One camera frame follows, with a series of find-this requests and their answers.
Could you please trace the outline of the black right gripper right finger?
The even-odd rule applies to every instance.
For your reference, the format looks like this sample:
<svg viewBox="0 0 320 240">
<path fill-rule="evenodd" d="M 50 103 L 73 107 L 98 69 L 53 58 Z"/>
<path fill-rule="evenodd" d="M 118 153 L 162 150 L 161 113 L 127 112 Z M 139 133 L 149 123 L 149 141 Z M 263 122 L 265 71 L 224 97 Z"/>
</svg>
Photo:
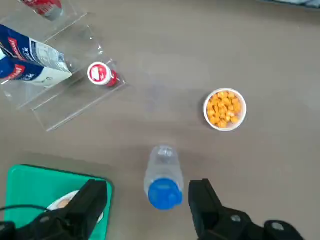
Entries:
<svg viewBox="0 0 320 240">
<path fill-rule="evenodd" d="M 191 180 L 188 203 L 199 240 L 302 240 L 291 224 L 268 220 L 259 226 L 243 211 L 222 205 L 210 181 Z"/>
</svg>

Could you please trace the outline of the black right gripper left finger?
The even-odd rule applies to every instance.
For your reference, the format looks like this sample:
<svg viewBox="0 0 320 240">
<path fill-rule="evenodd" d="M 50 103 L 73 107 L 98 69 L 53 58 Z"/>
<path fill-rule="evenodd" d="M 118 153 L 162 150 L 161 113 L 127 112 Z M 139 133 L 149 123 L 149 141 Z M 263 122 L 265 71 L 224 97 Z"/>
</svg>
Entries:
<svg viewBox="0 0 320 240">
<path fill-rule="evenodd" d="M 64 207 L 56 210 L 32 205 L 18 204 L 0 210 L 42 210 L 29 224 L 17 228 L 13 221 L 0 223 L 2 240 L 88 240 L 104 212 L 108 202 L 107 183 L 89 179 Z"/>
</svg>

